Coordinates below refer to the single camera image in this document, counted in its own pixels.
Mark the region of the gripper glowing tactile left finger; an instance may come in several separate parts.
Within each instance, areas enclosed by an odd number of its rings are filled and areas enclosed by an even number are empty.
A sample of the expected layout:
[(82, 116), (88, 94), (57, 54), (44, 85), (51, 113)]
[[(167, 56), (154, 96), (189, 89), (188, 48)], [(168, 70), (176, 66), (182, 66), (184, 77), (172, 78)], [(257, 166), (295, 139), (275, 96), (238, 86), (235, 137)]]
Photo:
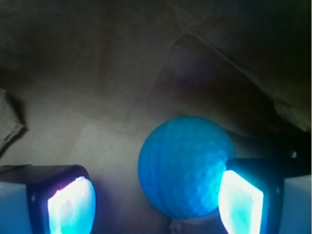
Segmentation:
[(2, 234), (89, 234), (96, 193), (81, 165), (3, 165)]

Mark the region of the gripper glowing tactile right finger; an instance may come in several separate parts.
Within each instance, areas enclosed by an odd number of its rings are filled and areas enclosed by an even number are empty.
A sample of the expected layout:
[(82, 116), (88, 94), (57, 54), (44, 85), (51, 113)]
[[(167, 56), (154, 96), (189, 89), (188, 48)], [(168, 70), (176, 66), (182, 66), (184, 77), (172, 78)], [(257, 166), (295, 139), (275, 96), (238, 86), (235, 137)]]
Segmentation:
[(229, 234), (310, 234), (312, 164), (309, 158), (227, 162), (218, 196)]

